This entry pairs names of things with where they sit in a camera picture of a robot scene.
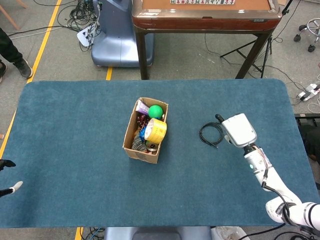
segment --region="gray floor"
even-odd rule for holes
[[[38,0],[44,4],[55,4],[55,0]],[[32,0],[24,0],[29,5],[23,9],[13,0],[1,0],[1,5],[15,19],[21,27],[21,31],[46,27],[49,24],[54,7],[36,5]],[[283,17],[282,22],[276,29],[276,36],[288,21],[298,3],[294,0],[291,12]],[[267,64],[277,67],[286,72],[294,81],[307,86],[317,82],[320,74],[318,66],[320,62],[320,49],[309,53],[307,48],[314,40],[313,36],[305,33],[301,42],[293,42],[293,37],[298,32],[298,26],[306,23],[311,18],[320,18],[320,4],[302,1],[297,12],[287,25],[280,37],[283,43],[273,42],[273,54],[268,57]],[[69,14],[68,11],[61,14],[61,21]],[[0,26],[8,33],[16,30],[8,20],[0,14]],[[13,40],[16,47],[23,53],[28,62],[33,65],[39,48],[43,41],[44,34],[19,38]],[[253,36],[248,35],[207,35],[208,47],[217,53],[223,54],[241,46],[251,40]],[[240,68],[239,65],[230,65],[219,59],[215,54],[206,50],[203,34],[158,34],[156,35],[155,60],[149,69],[150,78],[161,79],[225,79],[234,78]],[[227,57],[233,63],[242,63],[243,59],[236,53]],[[20,93],[26,81],[20,76],[15,67],[8,63],[3,82],[0,84],[0,133],[8,129],[13,113],[17,107]],[[259,74],[251,70],[255,77]],[[81,52],[76,34],[67,29],[58,29],[51,32],[42,58],[38,65],[34,81],[84,81],[84,80],[105,80],[106,67],[97,67],[91,60],[90,52]],[[267,67],[265,78],[277,78],[284,83],[289,79],[280,71]],[[140,72],[136,68],[115,68],[112,73],[112,81],[138,80]],[[288,84],[288,94],[295,97],[300,91],[293,84]],[[308,103],[316,103],[316,98]],[[301,103],[293,107],[295,113],[309,113],[308,103]],[[317,163],[310,161],[315,179],[320,182],[320,168]],[[244,227],[247,233],[254,233],[265,230],[268,227]],[[296,230],[288,227],[285,230]],[[273,239],[277,232],[267,233],[261,236],[253,236],[251,239]],[[73,239],[75,228],[43,228],[43,229],[0,229],[1,240],[45,240],[45,239]]]

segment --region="black pants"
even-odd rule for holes
[[[14,46],[11,39],[2,30],[1,27],[0,27],[0,54],[10,63],[16,63],[22,60],[22,54]]]

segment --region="tripod stand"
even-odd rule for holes
[[[282,13],[283,16],[286,15],[287,13],[289,13],[288,8],[289,8],[289,6],[291,5],[292,1],[293,1],[293,0],[289,0],[289,2],[287,3],[287,5],[286,5],[286,6],[284,7],[284,9],[282,10],[281,13]],[[268,59],[269,51],[270,51],[270,55],[272,55],[272,41],[273,41],[273,39],[272,39],[272,35],[271,35],[271,36],[268,38],[268,41],[267,41],[267,44],[266,44],[266,50],[265,50],[265,53],[264,53],[264,59],[263,59],[262,68],[259,68],[259,67],[258,67],[257,65],[255,65],[255,64],[252,64],[252,66],[261,73],[261,77],[260,77],[261,79],[264,77],[265,67],[266,67],[266,62],[267,62],[267,59]],[[238,47],[238,48],[236,48],[236,49],[234,49],[234,50],[232,50],[232,51],[229,51],[229,52],[227,52],[226,54],[221,55],[220,58],[223,58],[224,56],[227,56],[227,55],[229,55],[229,54],[232,54],[232,53],[234,53],[234,52],[237,52],[237,53],[240,54],[243,58],[246,59],[246,58],[247,58],[246,55],[244,55],[244,54],[240,51],[240,49],[243,49],[243,48],[245,48],[245,47],[247,47],[247,46],[249,46],[249,45],[251,45],[251,44],[254,44],[255,42],[256,42],[256,40],[251,41],[251,42],[249,42],[249,43],[247,43],[247,44],[245,44],[245,45],[243,45],[243,46],[240,46],[240,47]]]

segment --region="table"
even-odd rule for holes
[[[277,0],[236,0],[234,5],[133,0],[132,21],[141,79],[149,78],[145,44],[148,33],[253,34],[256,42],[235,77],[243,79],[281,18]]]
[[[158,164],[122,148],[139,97],[169,104]],[[261,189],[243,150],[199,139],[217,113],[245,113],[288,188],[320,202],[279,80],[43,81],[18,103],[3,155],[16,167],[0,172],[0,187],[24,183],[1,198],[0,228],[276,225],[265,210],[275,194]]]

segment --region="coiled black cable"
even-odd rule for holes
[[[218,130],[220,136],[219,139],[217,141],[208,141],[207,139],[204,138],[202,132],[205,128],[207,127],[214,127],[215,129]],[[208,144],[210,146],[213,146],[215,148],[218,148],[218,144],[221,143],[221,141],[224,139],[224,131],[222,129],[222,127],[220,126],[220,123],[218,122],[208,122],[207,124],[205,124],[199,131],[199,137],[201,139],[202,142],[204,142],[205,144]]]

